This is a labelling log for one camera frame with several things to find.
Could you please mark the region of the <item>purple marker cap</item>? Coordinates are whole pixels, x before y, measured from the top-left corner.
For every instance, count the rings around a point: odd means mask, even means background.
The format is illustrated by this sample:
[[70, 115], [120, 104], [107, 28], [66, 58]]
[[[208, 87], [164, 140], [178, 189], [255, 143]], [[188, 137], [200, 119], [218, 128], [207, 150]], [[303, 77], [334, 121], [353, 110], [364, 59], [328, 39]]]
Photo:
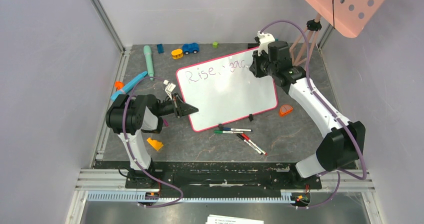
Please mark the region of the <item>purple marker cap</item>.
[[169, 126], [169, 123], [166, 121], [166, 119], [162, 119], [163, 120], [163, 124], [166, 126], [166, 127], [168, 127]]

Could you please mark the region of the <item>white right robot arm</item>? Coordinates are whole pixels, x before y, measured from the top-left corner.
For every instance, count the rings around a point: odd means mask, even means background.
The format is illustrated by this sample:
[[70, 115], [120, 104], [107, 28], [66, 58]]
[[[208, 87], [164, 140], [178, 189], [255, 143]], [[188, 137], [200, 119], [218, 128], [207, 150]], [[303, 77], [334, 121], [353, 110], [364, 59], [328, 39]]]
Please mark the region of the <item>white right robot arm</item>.
[[256, 78], [272, 77], [276, 86], [297, 101], [318, 127], [323, 140], [316, 152], [297, 162], [289, 173], [289, 183], [302, 188], [309, 177], [341, 169], [362, 157], [365, 126], [352, 122], [327, 101], [307, 77], [306, 70], [294, 66], [285, 41], [259, 43], [249, 70]]

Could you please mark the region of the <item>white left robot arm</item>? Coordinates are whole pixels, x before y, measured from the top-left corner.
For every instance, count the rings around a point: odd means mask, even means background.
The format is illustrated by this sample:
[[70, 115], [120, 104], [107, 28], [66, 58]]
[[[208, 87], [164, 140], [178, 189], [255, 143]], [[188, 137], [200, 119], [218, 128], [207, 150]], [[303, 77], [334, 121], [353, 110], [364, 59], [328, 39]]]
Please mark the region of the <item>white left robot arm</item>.
[[153, 159], [146, 150], [143, 134], [159, 134], [164, 117], [182, 118], [199, 109], [183, 101], [178, 93], [164, 100], [153, 94], [130, 96], [119, 94], [106, 112], [105, 123], [122, 141], [129, 158], [126, 175], [129, 188], [153, 188], [161, 182], [155, 173]]

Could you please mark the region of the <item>pink framed whiteboard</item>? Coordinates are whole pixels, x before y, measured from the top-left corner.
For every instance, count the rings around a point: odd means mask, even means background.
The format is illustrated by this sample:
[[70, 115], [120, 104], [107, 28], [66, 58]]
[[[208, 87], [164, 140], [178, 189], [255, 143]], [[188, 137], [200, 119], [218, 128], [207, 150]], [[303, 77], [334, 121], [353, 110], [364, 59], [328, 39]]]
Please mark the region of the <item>pink framed whiteboard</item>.
[[198, 109], [188, 116], [193, 131], [202, 132], [278, 106], [273, 79], [256, 78], [249, 70], [254, 51], [239, 51], [176, 71], [183, 100]]

